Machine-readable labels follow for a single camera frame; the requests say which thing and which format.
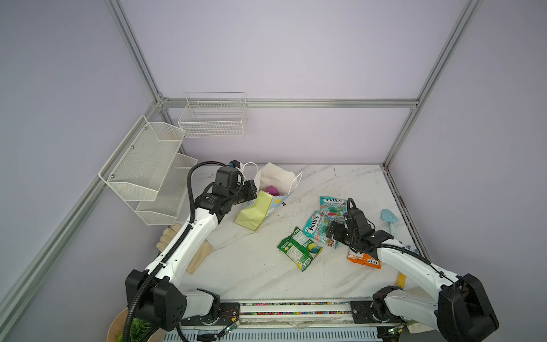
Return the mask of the teal Fox's candy bag front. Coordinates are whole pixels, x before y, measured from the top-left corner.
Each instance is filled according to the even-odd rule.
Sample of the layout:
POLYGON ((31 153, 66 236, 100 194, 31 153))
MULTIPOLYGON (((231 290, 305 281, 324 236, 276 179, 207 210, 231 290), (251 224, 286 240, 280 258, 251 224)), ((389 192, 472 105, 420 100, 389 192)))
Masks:
POLYGON ((330 220, 319 211, 315 211, 306 222, 306 225, 303 228, 303 233, 317 242, 336 249, 338 247, 338 242, 334 239, 328 238, 326 235, 329 226, 330 220))

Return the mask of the purple grape candy bag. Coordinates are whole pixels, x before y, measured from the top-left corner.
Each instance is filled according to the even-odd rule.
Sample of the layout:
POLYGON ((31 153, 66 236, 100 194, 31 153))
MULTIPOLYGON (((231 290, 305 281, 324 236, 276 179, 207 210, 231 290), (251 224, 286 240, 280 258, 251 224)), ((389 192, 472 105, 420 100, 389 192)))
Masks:
POLYGON ((273 185, 270 185, 268 186, 264 192, 268 193, 269 195, 271 196, 274 196, 274 197, 280 197, 281 196, 281 192, 273 185))

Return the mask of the white paper gift bag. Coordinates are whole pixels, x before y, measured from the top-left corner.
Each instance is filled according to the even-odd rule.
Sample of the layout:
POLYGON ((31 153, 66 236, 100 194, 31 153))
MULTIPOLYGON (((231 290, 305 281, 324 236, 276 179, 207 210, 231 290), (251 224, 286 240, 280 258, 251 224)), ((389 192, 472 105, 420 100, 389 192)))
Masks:
POLYGON ((302 173, 297 175, 271 162, 261 168, 257 168, 253 179, 257 188, 257 198, 247 202, 240 209, 234 219, 234 223, 256 232, 266 218, 282 206, 287 198, 297 189, 301 179, 302 173), (280 197, 274 197, 264 192, 270 185, 275 186, 281 192, 280 197))

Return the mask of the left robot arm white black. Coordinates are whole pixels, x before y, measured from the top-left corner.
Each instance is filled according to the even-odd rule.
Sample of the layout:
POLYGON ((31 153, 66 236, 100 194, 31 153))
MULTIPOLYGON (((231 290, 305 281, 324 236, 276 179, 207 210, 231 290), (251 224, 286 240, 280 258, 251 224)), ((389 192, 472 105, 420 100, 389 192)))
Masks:
POLYGON ((167 248, 143 271, 133 270, 125 280, 128 313, 122 340, 129 341, 134 319, 158 329, 179 329, 185 319, 215 323, 219 319, 220 297, 204 289, 186 292, 183 278, 186 269, 205 238, 218 226, 233 206, 254 200, 257 188, 246 180, 239 161, 218 166, 215 181, 195 197, 192 174, 187 175, 189 217, 167 248))

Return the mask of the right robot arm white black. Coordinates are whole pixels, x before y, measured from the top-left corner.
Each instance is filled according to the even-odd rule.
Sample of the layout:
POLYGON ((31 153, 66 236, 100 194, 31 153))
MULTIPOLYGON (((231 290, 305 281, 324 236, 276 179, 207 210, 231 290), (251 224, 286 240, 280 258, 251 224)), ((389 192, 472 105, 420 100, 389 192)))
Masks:
POLYGON ((373 228, 357 207, 348 207, 343 219, 329 224, 327 238, 391 266, 428 294, 423 298, 386 286, 373 295, 371 319, 382 323, 395 317, 410 319, 440 332, 446 341, 483 341, 499 328, 478 278, 447 271, 410 251, 390 233, 373 228))

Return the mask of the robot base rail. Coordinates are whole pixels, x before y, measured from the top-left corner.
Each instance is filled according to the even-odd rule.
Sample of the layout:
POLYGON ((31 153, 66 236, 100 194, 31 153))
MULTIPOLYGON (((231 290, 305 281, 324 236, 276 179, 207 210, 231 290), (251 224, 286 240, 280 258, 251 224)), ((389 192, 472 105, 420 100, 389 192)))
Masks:
POLYGON ((408 318, 384 321, 373 315, 373 300, 286 299, 226 300, 219 304, 218 318, 184 319, 164 341, 197 341, 208 333, 227 328, 222 341, 398 341, 407 333, 434 333, 429 326, 408 318))

